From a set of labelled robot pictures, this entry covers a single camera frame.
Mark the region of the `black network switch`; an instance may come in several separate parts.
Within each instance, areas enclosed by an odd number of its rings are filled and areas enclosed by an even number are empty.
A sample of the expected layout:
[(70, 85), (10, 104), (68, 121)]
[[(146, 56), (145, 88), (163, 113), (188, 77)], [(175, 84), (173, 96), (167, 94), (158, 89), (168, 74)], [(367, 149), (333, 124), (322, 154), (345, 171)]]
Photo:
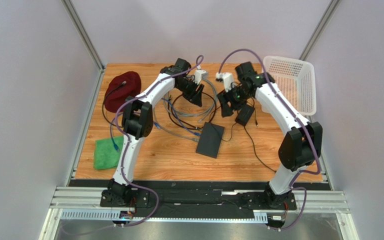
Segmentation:
[(195, 152), (216, 159), (219, 154), (225, 127), (205, 122)]

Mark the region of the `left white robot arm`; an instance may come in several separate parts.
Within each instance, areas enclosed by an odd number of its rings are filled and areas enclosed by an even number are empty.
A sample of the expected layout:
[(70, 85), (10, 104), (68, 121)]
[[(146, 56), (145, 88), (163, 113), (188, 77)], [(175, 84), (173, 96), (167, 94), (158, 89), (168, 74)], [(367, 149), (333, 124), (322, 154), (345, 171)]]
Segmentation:
[(132, 181), (139, 151), (153, 129), (153, 110), (164, 95), (178, 89), (187, 101), (202, 106), (204, 85), (197, 78), (191, 80), (187, 75), (194, 68), (198, 68), (203, 59), (203, 55), (199, 55), (196, 65), (191, 66), (188, 61), (178, 58), (175, 64), (162, 68), (155, 81), (145, 91), (136, 96), (129, 96), (118, 108), (116, 113), (122, 114), (122, 119), (119, 121), (115, 117), (114, 123), (123, 134), (123, 145), (116, 171), (107, 189), (102, 192), (104, 199), (115, 199), (120, 204), (131, 200)]

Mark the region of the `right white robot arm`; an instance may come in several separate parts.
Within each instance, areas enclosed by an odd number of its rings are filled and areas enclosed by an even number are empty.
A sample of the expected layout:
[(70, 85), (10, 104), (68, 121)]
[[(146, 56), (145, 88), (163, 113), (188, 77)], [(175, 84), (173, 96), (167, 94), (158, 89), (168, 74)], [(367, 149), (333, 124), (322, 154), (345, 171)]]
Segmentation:
[(293, 182), (321, 155), (322, 126), (309, 122), (284, 97), (275, 79), (267, 72), (257, 73), (250, 62), (235, 67), (237, 78), (230, 72), (217, 72), (215, 78), (224, 89), (217, 95), (222, 117), (243, 110), (248, 99), (257, 100), (278, 123), (284, 139), (278, 149), (280, 166), (269, 181), (269, 192), (280, 196), (292, 189)]

